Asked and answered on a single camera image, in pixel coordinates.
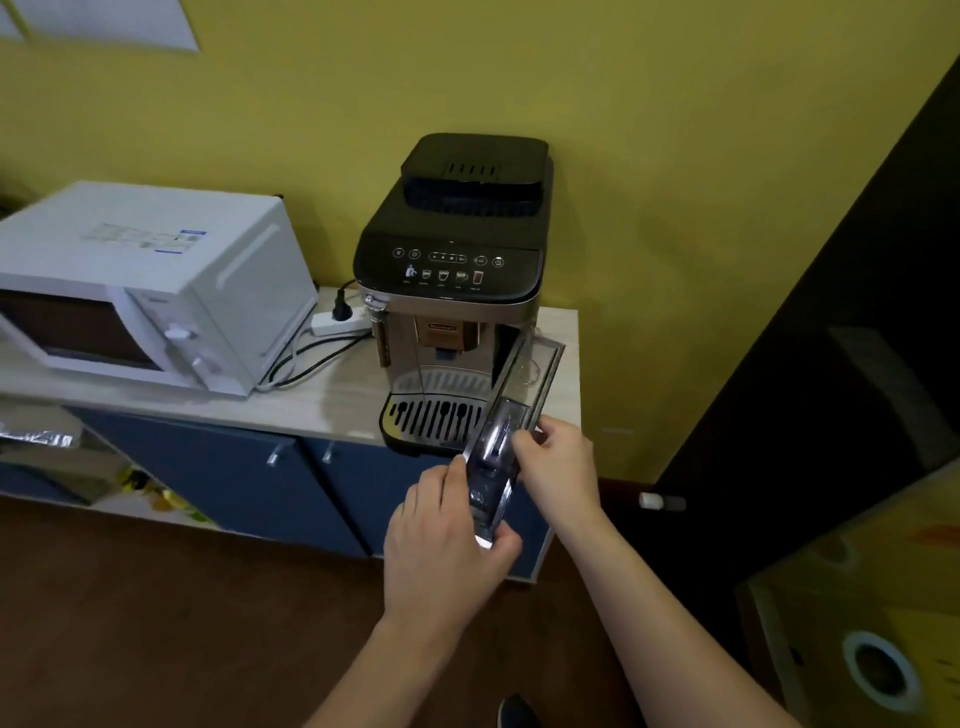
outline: label on microwave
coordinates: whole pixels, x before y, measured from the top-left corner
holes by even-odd
[[[153,232],[123,225],[101,223],[84,235],[84,240],[139,248],[153,253],[182,254],[203,240],[205,231]]]

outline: microwave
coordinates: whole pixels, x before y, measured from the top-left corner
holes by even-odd
[[[0,328],[48,367],[246,396],[316,300],[278,197],[76,182],[0,221]]]

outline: green-yellow wall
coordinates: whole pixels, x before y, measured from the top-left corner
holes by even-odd
[[[314,275],[417,139],[548,140],[545,302],[601,471],[657,477],[960,51],[956,0],[184,0],[203,52],[0,41],[0,193],[286,194]]]

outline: light wood countertop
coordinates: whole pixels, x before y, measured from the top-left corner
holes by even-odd
[[[322,288],[320,310],[335,289]],[[348,299],[351,305],[358,301]],[[566,344],[544,413],[580,424],[580,346],[577,311],[541,308],[540,332]],[[304,354],[298,369],[342,343]],[[373,341],[338,356],[300,386],[252,393],[247,399],[107,376],[47,369],[0,339],[0,395],[51,400],[96,409],[383,445],[377,421],[389,388]]]

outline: forearm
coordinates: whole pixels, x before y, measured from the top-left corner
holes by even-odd
[[[380,621],[304,728],[403,728],[455,648],[455,639],[423,643],[409,630]]]
[[[797,728],[605,517],[564,545],[652,728]]]

